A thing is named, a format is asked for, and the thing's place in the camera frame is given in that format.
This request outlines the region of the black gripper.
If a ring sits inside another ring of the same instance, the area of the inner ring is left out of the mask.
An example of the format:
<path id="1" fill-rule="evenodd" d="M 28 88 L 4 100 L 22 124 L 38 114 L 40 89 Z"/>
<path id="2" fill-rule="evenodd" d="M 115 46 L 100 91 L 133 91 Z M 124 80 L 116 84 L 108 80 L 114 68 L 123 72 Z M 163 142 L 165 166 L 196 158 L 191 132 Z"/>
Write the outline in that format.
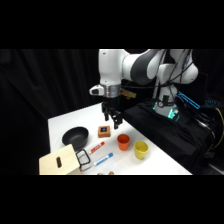
<path id="1" fill-rule="evenodd" d="M 117 129 L 123 122 L 121 116 L 122 106 L 120 97 L 103 98 L 102 112 L 105 115 L 105 121 L 109 120 L 109 116 L 114 118 L 114 129 Z"/>

